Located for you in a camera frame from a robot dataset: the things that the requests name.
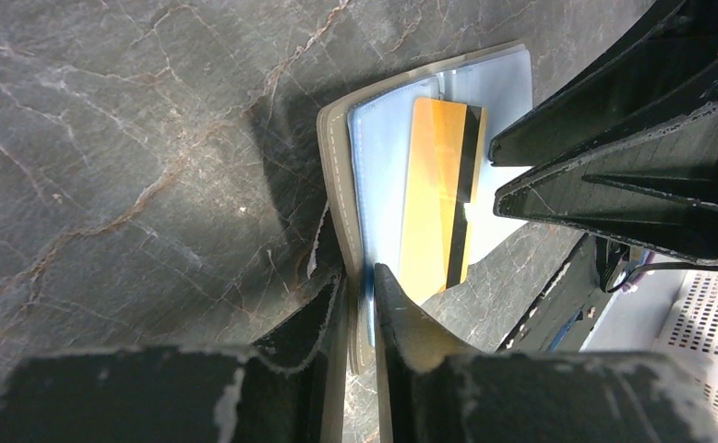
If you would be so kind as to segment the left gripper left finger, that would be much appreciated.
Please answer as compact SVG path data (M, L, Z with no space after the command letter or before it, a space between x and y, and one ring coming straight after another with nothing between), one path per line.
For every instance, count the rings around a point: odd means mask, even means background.
M342 276L245 345L69 350L24 360L0 442L337 442Z

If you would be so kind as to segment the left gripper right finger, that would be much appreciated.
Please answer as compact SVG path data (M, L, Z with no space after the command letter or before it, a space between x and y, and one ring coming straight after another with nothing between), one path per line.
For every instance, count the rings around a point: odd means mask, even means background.
M374 269L384 442L718 442L695 381L658 353L484 353Z

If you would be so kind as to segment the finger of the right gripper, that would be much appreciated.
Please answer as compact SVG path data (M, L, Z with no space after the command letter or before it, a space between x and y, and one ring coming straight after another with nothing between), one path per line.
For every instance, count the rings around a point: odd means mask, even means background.
M718 1L656 1L566 86L494 136L495 166L536 166L619 125L718 57Z
M718 267L718 101L637 135L585 142L502 186L495 211Z

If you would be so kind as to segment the olive card holder wallet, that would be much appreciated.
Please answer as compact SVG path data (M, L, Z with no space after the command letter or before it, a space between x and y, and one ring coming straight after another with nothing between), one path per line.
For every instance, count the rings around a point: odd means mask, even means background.
M403 200L417 99L480 106L494 137L533 106L532 64L523 42L458 55L385 78L320 110L317 140L329 211L347 271L349 365L372 365L372 268L397 269Z

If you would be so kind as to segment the gold credit card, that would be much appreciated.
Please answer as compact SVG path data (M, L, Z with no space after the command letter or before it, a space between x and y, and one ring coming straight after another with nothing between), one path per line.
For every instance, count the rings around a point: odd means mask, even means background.
M480 106L414 102L398 279L418 305L467 278L486 120Z

